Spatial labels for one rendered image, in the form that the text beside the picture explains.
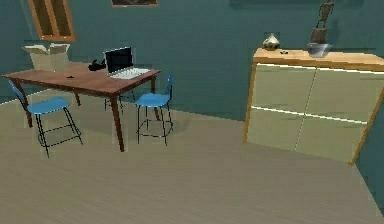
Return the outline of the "gold and white vase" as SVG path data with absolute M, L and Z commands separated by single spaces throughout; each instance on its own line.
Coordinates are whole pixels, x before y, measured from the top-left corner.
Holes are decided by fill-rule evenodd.
M 280 47 L 279 40 L 275 37 L 274 33 L 271 33 L 268 38 L 263 41 L 263 48 L 265 50 L 276 50 Z

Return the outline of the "wooden cupboard with cream doors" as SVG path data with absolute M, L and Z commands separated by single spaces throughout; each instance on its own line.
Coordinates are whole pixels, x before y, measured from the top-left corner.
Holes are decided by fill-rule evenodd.
M 280 51 L 253 55 L 243 141 L 354 164 L 384 100 L 384 58 Z

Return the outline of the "brown wooden table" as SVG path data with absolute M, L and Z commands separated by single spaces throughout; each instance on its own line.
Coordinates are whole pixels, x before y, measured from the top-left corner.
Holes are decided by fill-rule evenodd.
M 71 62 L 67 68 L 58 72 L 31 69 L 6 74 L 3 75 L 3 78 L 12 80 L 24 96 L 25 92 L 21 87 L 21 83 L 73 92 L 78 105 L 81 105 L 79 98 L 80 94 L 109 98 L 112 106 L 119 149 L 121 152 L 124 152 L 125 146 L 117 97 L 121 93 L 131 90 L 148 81 L 151 82 L 151 92 L 154 93 L 156 78 L 159 73 L 160 70 L 150 70 L 149 72 L 130 80 L 114 79 L 108 76 L 106 69 L 89 71 L 86 63 Z M 67 76 L 74 76 L 74 78 L 68 79 L 66 78 Z

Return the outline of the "brown figure statue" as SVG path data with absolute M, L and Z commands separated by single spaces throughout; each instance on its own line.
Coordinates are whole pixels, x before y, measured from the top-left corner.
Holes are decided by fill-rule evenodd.
M 324 44 L 327 36 L 326 23 L 328 16 L 333 12 L 334 2 L 332 0 L 327 0 L 322 3 L 319 8 L 319 18 L 316 23 L 316 26 L 313 28 L 310 43 Z

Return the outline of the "white laptop with black screen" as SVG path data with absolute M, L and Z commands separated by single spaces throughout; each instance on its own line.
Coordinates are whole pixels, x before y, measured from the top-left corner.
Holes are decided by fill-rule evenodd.
M 149 72 L 149 69 L 134 66 L 131 47 L 106 51 L 104 58 L 111 78 L 129 80 Z

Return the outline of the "grey glass bowl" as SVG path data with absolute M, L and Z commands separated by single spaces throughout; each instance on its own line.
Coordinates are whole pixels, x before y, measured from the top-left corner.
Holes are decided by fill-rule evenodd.
M 331 48 L 332 48 L 331 44 L 318 44 L 318 43 L 307 44 L 308 54 L 310 57 L 313 57 L 313 58 L 325 57 Z

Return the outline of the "wooden-framed window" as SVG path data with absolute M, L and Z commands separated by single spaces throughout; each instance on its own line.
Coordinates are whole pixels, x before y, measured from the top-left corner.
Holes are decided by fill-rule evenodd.
M 41 40 L 76 40 L 68 0 L 28 0 L 36 31 Z

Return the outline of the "black irregular object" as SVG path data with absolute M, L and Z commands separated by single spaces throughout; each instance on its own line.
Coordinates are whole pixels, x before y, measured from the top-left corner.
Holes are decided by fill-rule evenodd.
M 106 68 L 105 60 L 102 60 L 100 64 L 97 63 L 96 60 L 94 60 L 89 66 L 88 69 L 90 71 L 98 71 Z

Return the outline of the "framed dark picture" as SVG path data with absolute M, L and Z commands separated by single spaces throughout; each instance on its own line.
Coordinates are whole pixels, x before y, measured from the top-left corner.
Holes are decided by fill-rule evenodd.
M 111 0 L 113 6 L 157 6 L 158 0 Z

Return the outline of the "open cardboard box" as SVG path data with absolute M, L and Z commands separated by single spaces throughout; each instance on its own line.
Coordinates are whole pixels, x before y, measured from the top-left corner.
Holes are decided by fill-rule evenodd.
M 69 47 L 69 44 L 51 43 L 49 48 L 44 45 L 32 45 L 24 46 L 23 50 L 29 53 L 35 70 L 58 72 L 69 64 Z

